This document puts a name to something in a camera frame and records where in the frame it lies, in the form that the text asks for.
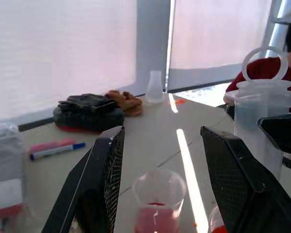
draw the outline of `red liquid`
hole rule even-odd
[[[135,233],[177,233],[178,218],[173,217],[173,210],[143,208],[137,216]]]
[[[227,233],[227,229],[225,226],[220,226],[214,229],[212,233]]]

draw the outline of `blue marker cap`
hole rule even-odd
[[[74,144],[74,145],[72,145],[72,147],[74,150],[76,150],[76,149],[85,147],[85,143]]]

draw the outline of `person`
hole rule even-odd
[[[288,55],[288,63],[289,68],[286,75],[283,77],[283,80],[291,81],[291,24],[288,26],[288,31],[286,35],[286,50],[289,53]],[[263,58],[258,59],[247,66],[247,73],[251,79],[271,79],[273,78],[280,69],[280,59],[279,57],[273,58]],[[237,78],[230,84],[230,86],[226,89],[226,92],[237,90],[236,84],[239,82],[245,81],[243,74],[237,76]],[[227,97],[224,97],[224,102],[227,104],[233,103]]]

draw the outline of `red shirt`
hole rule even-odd
[[[248,76],[251,79],[271,79],[275,77],[280,68],[279,58],[264,58],[256,60],[247,66]],[[288,68],[286,75],[282,80],[291,81],[291,68]],[[243,74],[240,72],[237,78],[226,89],[228,91],[238,90],[236,84],[245,81]]]

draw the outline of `table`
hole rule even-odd
[[[171,107],[169,100],[179,99],[171,94],[164,95],[160,104],[144,104],[144,113],[140,117],[126,118],[122,179],[120,197],[115,223],[115,233],[133,233],[133,198],[131,184],[139,176],[155,167],[168,168],[179,172],[185,179],[182,154],[177,130],[185,135],[194,173],[200,190],[205,213],[209,216],[215,204],[215,198],[209,182],[207,162],[200,136],[200,127],[209,126],[233,133],[233,122],[223,109],[213,108],[186,100],[185,103]],[[26,147],[52,140],[72,137],[78,143],[85,142],[86,148],[58,154],[35,162],[26,160],[28,203],[35,216],[40,219],[35,232],[40,232],[61,191],[69,171],[93,146],[98,134],[70,133],[59,130],[53,123],[23,132]],[[291,196],[291,170],[283,167],[282,185]],[[190,196],[186,195],[182,208],[179,232],[196,232]],[[10,224],[7,232],[28,232],[25,226]]]

